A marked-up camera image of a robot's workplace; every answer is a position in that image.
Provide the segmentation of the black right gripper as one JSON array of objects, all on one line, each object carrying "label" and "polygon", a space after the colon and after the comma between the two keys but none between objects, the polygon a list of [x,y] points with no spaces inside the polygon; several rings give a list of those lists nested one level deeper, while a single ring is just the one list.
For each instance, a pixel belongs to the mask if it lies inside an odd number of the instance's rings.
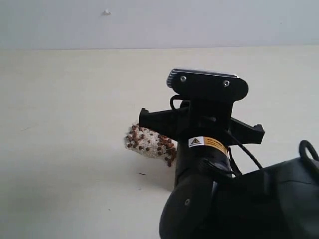
[{"label": "black right gripper", "polygon": [[232,118],[233,103],[188,99],[173,96],[172,101],[181,100],[179,108],[149,112],[142,108],[139,126],[150,129],[175,141],[185,141],[195,136],[207,136],[220,141],[226,147],[241,144],[261,144],[265,131],[261,124],[250,126]]}]

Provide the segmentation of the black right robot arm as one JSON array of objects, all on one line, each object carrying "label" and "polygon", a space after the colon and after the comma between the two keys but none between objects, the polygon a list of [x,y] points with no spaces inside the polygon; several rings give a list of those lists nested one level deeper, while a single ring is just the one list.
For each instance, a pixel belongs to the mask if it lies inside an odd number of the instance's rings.
[{"label": "black right robot arm", "polygon": [[316,239],[319,155],[307,140],[297,158],[240,172],[231,146],[264,136],[232,118],[233,101],[181,100],[139,124],[177,142],[174,189],[160,217],[162,239]]}]

